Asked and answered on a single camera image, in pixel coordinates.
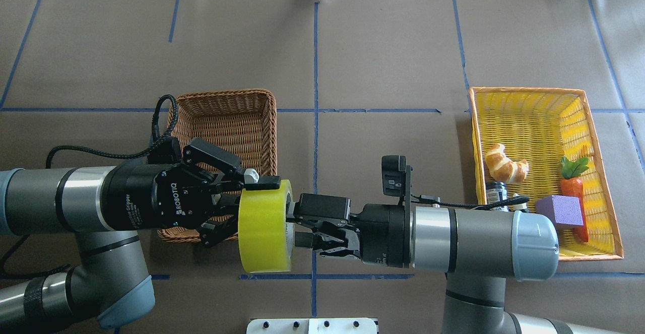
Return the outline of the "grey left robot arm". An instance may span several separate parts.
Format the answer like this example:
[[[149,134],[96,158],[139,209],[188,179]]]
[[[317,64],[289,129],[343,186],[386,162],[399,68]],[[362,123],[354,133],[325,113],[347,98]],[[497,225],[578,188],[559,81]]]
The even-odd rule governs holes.
[[[245,333],[251,319],[283,314],[284,281],[242,280],[239,242],[213,248],[164,242],[156,231],[139,231],[155,292],[148,315],[119,333]],[[22,274],[65,263],[79,264],[72,234],[35,235],[9,260]]]

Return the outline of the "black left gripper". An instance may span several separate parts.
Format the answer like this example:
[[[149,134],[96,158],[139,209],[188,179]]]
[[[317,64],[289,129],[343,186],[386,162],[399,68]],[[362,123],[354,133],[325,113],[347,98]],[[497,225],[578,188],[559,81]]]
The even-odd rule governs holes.
[[[260,176],[255,169],[216,175],[182,163],[123,163],[106,176],[103,218],[116,231],[197,229],[201,245],[210,248],[238,232],[237,216],[210,220],[237,212],[240,198],[230,192],[280,187],[280,176]]]

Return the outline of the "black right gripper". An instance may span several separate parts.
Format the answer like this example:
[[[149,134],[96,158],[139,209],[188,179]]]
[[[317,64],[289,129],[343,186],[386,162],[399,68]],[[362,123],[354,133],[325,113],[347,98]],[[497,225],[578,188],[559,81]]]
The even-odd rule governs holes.
[[[360,260],[367,265],[408,268],[411,260],[411,212],[405,204],[366,204],[360,213],[350,214],[347,197],[304,192],[291,203],[288,222],[329,222],[352,225],[355,231],[341,231],[341,241],[320,232],[295,232],[295,247],[311,249],[320,257]]]

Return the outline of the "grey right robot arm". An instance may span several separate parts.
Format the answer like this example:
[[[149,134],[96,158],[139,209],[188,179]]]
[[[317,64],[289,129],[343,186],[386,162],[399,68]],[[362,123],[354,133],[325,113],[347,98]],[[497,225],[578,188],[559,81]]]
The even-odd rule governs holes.
[[[286,203],[295,245],[321,256],[445,274],[442,333],[602,333],[506,310],[506,281],[546,281],[557,271],[553,224],[525,212],[434,208],[406,196],[350,213],[345,197],[304,193]]]

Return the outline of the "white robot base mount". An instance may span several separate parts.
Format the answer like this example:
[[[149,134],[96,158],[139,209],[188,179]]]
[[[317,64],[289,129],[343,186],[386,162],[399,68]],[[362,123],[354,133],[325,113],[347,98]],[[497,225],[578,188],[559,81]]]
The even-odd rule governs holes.
[[[257,318],[246,333],[379,333],[379,325],[368,317]]]

